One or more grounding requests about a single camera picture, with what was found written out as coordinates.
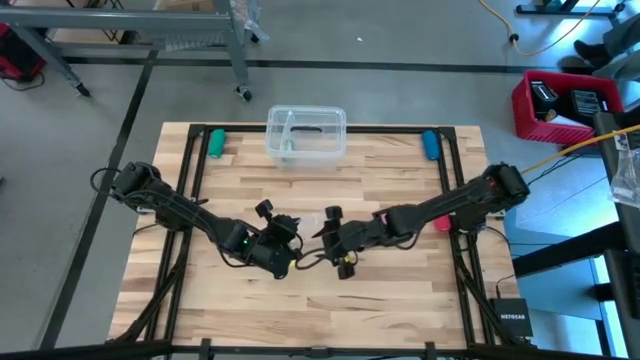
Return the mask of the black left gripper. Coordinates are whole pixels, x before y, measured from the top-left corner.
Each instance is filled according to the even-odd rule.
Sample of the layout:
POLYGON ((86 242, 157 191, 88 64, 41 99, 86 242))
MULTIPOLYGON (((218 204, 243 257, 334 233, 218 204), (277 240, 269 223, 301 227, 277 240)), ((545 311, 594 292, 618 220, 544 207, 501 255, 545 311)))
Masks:
POLYGON ((255 210, 267 225, 250 247, 251 264, 271 273, 275 279, 283 279, 288 274, 290 263, 299 258, 300 250, 292 248, 290 243, 299 238, 300 218, 274 215, 273 205, 268 199, 260 202, 255 210))

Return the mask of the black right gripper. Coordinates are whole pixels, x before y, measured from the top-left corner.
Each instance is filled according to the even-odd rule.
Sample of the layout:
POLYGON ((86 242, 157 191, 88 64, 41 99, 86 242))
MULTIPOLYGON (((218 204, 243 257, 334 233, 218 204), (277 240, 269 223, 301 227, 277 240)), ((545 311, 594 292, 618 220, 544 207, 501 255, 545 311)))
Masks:
POLYGON ((313 235, 313 238, 323 236, 324 256, 337 268, 338 278, 347 280, 355 275, 356 260, 349 254, 358 252, 365 247, 371 237, 375 220, 351 220, 342 223, 342 208, 330 206, 325 209, 327 220, 323 227, 313 235))

